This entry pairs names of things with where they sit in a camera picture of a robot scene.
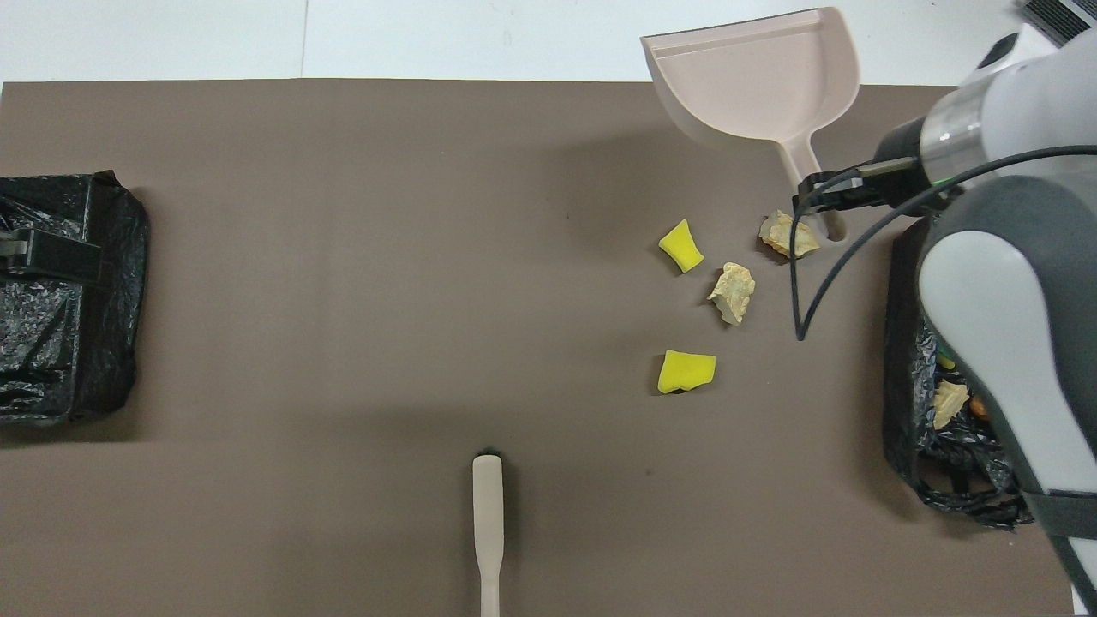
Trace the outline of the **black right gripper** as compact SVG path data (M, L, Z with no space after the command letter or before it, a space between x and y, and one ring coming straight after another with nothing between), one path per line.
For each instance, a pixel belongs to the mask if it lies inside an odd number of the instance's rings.
M819 171L800 181L793 197L799 215L842 212L853 207L878 207L886 203L900 207L908 199L930 188L921 165L921 126L925 117L914 117L890 130L878 144L873 162L893 162L887 171L872 177L872 188L861 171Z

